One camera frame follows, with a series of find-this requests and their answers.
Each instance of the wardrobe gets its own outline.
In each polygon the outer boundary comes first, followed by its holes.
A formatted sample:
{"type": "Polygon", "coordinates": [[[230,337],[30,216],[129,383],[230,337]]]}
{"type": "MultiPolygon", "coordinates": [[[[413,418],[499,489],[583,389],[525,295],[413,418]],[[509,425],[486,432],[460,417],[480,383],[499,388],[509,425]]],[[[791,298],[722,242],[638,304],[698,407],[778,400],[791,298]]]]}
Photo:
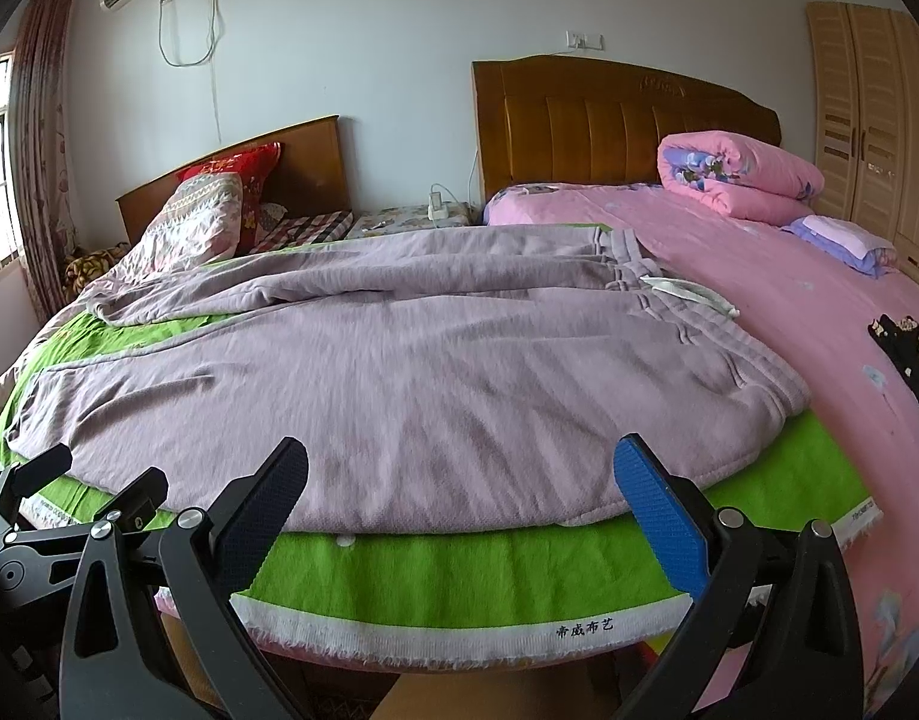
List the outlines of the wardrobe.
{"type": "Polygon", "coordinates": [[[893,241],[919,283],[919,27],[909,14],[806,6],[816,67],[816,213],[893,241]]]}

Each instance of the blue clamp pad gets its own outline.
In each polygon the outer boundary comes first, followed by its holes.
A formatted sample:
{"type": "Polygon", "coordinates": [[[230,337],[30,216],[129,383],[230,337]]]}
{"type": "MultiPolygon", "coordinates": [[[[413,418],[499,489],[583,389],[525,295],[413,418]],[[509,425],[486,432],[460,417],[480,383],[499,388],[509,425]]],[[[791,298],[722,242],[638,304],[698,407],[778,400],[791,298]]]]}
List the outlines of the blue clamp pad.
{"type": "Polygon", "coordinates": [[[613,453],[613,476],[666,578],[696,601],[709,581],[706,539],[655,469],[645,442],[623,437],[613,453]]]}

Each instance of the red pillow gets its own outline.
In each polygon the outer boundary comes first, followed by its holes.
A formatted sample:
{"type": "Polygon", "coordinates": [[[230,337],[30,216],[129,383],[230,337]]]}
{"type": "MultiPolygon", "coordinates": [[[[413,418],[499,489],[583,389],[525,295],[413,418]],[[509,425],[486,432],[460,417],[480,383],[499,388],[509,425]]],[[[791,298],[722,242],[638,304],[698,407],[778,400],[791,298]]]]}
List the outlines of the red pillow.
{"type": "Polygon", "coordinates": [[[180,183],[202,172],[235,172],[242,180],[242,222],[240,242],[236,254],[247,254],[256,244],[256,220],[260,211],[260,197],[266,177],[279,162],[279,143],[266,143],[240,154],[230,154],[180,170],[180,183]]]}

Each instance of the purple pillowcase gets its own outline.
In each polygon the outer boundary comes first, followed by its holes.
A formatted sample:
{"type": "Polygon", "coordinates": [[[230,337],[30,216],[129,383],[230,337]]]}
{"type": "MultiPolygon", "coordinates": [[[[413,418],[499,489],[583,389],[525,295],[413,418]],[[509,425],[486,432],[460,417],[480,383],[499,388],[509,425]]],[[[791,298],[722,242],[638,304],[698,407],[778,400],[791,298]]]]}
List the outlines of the purple pillowcase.
{"type": "Polygon", "coordinates": [[[879,278],[884,274],[890,272],[888,266],[880,265],[880,251],[881,250],[871,250],[866,252],[866,256],[863,259],[851,255],[844,247],[841,247],[835,242],[823,238],[821,235],[817,235],[813,230],[808,228],[803,224],[803,220],[798,218],[796,221],[793,221],[790,224],[787,224],[785,227],[781,228],[787,232],[791,232],[797,238],[802,238],[802,240],[813,244],[817,248],[821,248],[827,254],[832,254],[836,257],[837,260],[850,266],[850,268],[855,271],[859,271],[861,274],[867,276],[872,276],[873,278],[879,278]]]}

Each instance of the wooden headboard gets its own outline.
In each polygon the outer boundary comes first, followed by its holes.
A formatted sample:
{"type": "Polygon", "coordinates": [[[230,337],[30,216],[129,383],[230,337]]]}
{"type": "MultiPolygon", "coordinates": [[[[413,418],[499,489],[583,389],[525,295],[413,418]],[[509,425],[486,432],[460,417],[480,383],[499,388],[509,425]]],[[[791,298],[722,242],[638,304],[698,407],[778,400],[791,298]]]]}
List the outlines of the wooden headboard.
{"type": "Polygon", "coordinates": [[[510,184],[658,181],[672,132],[725,129],[779,146],[779,119],[725,86],[578,56],[474,62],[483,197],[510,184]]]}
{"type": "Polygon", "coordinates": [[[263,202],[276,202],[285,206],[290,217],[348,209],[349,193],[346,189],[346,173],[343,172],[337,120],[338,116],[329,116],[269,132],[175,167],[149,184],[128,191],[117,203],[120,204],[122,222],[127,227],[130,243],[135,245],[140,240],[146,225],[170,199],[179,186],[176,174],[183,167],[274,141],[282,143],[283,149],[279,164],[266,178],[263,202]]]}

